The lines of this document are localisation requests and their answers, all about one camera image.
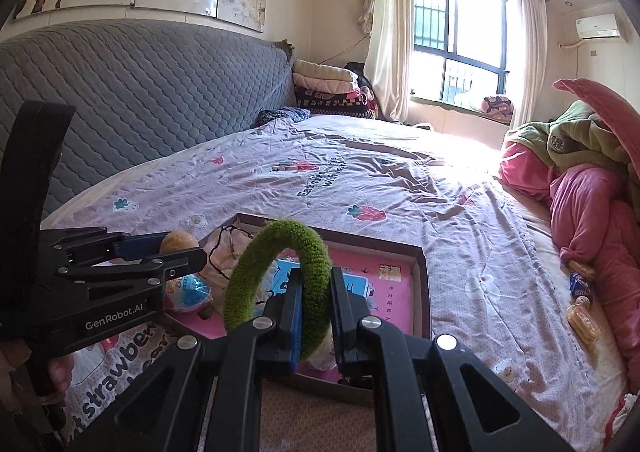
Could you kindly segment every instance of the screw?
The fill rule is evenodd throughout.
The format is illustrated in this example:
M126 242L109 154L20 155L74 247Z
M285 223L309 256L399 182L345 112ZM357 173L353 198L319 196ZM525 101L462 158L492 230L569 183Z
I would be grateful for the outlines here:
M178 347L184 351L194 348L197 343L198 339L193 335L185 335L184 337L178 338Z
M269 317L256 317L254 318L254 327L256 329L268 329L273 326L273 320Z
M458 341L454 336L440 335L438 338L436 338L436 344L439 348L450 351L456 348L456 346L458 345Z
M373 315L369 315L360 320L360 325L362 327L366 327L367 329L378 329L382 326L382 320L378 317L374 317Z

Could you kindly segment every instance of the hand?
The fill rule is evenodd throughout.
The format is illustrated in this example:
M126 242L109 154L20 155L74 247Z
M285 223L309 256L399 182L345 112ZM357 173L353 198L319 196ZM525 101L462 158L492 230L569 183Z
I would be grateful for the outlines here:
M15 410L21 405L12 389L9 372L24 365L30 356L31 350L23 340L0 342L0 401L9 409ZM58 393L64 394L69 388L73 368L73 355L60 356L49 361L49 376Z

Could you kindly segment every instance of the green blanket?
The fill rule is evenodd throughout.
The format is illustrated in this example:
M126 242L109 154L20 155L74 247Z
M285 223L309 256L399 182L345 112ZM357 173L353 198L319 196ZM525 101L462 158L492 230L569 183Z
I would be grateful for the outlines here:
M506 140L528 147L549 167L555 167L558 174L580 163L593 163L612 171L628 183L636 220L640 221L640 181L631 159L585 102L574 102L554 122L521 125L509 131Z

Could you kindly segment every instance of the bed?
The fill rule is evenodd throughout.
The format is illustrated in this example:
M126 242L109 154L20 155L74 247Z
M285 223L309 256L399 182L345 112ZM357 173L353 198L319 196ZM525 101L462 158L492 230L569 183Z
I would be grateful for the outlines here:
M201 238L243 211L419 241L433 332L464 342L577 451L602 450L604 426L625 392L625 367L598 306L604 337L595 353L583 349L567 325L568 273L551 242L548 213L492 178L498 156L471 140L404 125L332 115L297 124L278 119L107 178L57 209L43 227L104 225L133 234L181 229ZM336 159L343 167L336 179L309 191L314 172ZM123 202L127 207L118 208ZM349 214L354 205L383 215L358 219ZM171 339L154 331L165 343ZM118 345L96 377L122 360ZM86 386L99 381L91 374L74 379L69 416L85 424L95 417L87 415ZM265 400L263 450L298 450L302 442L304 450L327 450L328 443L374 450L370 409L272 384ZM292 418L287 427L272 424L282 410ZM345 418L356 429L347 437L336 432ZM78 426L69 419L65 431L72 437Z
M492 176L498 153L471 140L334 115L250 129L259 111L294 103L291 65L286 42L206 26L41 28L0 44L0 147L23 101L78 108L43 228L201 238L244 212L420 245L433 332L464 342L578 452L602 450L625 368L597 305L595 353L565 321L568 273L548 212L502 188ZM318 185L327 167L332 178ZM79 352L65 439L174 340L166 328L139 327ZM282 416L288 426L276 424ZM372 451L372 410L269 383L261 443Z

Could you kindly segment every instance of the window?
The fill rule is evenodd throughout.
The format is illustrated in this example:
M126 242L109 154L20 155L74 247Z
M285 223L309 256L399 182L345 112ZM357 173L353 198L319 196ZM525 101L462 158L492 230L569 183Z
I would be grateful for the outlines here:
M412 94L466 106L504 93L507 0L414 0Z

